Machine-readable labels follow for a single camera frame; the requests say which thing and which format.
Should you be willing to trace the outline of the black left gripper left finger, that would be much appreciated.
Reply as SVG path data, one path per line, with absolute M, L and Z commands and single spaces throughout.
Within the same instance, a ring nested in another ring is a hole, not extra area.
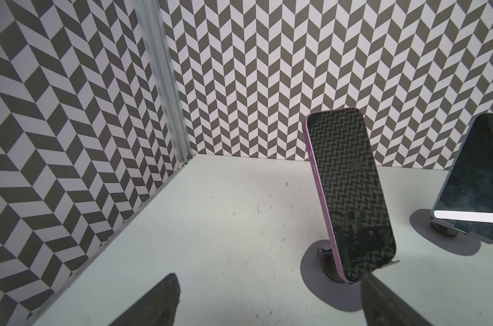
M 118 316 L 110 326 L 171 326 L 175 321 L 180 296 L 177 275 L 170 273 Z

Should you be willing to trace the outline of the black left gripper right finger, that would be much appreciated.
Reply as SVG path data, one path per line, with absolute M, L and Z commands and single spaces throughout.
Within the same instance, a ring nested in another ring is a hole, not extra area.
M 361 301 L 367 325 L 431 325 L 373 274 L 366 274 L 362 278 Z

